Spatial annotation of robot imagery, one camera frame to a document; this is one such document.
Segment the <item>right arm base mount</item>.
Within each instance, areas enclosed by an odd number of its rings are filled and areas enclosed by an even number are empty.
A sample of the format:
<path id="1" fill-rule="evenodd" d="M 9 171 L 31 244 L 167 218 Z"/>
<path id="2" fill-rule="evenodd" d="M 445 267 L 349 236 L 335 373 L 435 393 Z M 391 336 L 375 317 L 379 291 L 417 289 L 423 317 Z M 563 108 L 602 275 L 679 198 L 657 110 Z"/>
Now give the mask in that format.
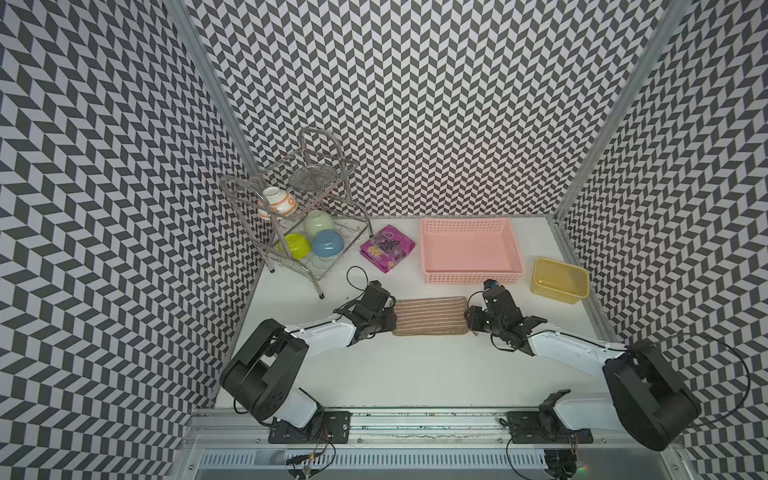
<path id="1" fill-rule="evenodd" d="M 589 429 L 574 430 L 567 427 L 555 413 L 555 405 L 569 389 L 550 394 L 535 410 L 508 411 L 498 420 L 506 428 L 514 444 L 592 444 Z"/>

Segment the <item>brown striped square dishcloth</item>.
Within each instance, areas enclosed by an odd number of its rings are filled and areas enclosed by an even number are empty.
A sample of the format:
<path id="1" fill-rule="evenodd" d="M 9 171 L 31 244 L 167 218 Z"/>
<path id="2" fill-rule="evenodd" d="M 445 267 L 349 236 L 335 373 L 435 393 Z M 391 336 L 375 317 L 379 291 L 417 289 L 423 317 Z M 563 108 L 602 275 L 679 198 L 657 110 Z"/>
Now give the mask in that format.
<path id="1" fill-rule="evenodd" d="M 467 299 L 463 296 L 398 300 L 396 336 L 464 335 Z"/>

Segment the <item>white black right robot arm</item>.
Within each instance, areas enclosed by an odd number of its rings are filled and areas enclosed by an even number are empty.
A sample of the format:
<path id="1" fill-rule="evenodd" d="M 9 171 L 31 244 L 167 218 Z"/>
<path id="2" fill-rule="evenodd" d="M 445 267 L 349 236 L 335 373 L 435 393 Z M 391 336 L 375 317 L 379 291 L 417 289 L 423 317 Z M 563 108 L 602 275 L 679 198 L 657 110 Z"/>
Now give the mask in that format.
<path id="1" fill-rule="evenodd" d="M 556 361 L 603 379 L 607 387 L 600 394 L 561 389 L 542 401 L 536 413 L 511 415 L 510 428 L 522 430 L 524 441 L 577 442 L 602 430 L 626 433 L 662 451 L 701 415 L 700 401 L 654 342 L 625 345 L 556 328 L 544 318 L 524 315 L 510 292 L 491 279 L 481 295 L 481 305 L 465 311 L 470 331 L 501 341 L 506 353 Z"/>

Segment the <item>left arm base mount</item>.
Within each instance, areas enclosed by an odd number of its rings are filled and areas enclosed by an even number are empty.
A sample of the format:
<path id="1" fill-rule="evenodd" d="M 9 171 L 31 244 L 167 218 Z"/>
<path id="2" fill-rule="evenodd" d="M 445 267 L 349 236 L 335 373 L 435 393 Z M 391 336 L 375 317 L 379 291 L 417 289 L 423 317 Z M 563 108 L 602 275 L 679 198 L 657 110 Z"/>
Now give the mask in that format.
<path id="1" fill-rule="evenodd" d="M 275 419 L 269 429 L 269 444 L 309 444 L 330 442 L 347 444 L 352 413 L 320 407 L 304 427 Z"/>

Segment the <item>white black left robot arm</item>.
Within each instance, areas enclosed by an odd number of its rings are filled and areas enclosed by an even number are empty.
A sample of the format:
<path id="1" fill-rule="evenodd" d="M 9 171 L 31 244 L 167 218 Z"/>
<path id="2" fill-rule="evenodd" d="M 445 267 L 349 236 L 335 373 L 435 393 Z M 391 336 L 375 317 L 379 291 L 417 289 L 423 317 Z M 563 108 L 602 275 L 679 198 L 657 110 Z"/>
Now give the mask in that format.
<path id="1" fill-rule="evenodd" d="M 285 422 L 315 436 L 322 428 L 324 408 L 294 385 L 302 365 L 315 356 L 393 331 L 396 304 L 396 298 L 374 280 L 325 319 L 298 326 L 266 319 L 224 367 L 220 385 L 238 413 L 261 424 Z"/>

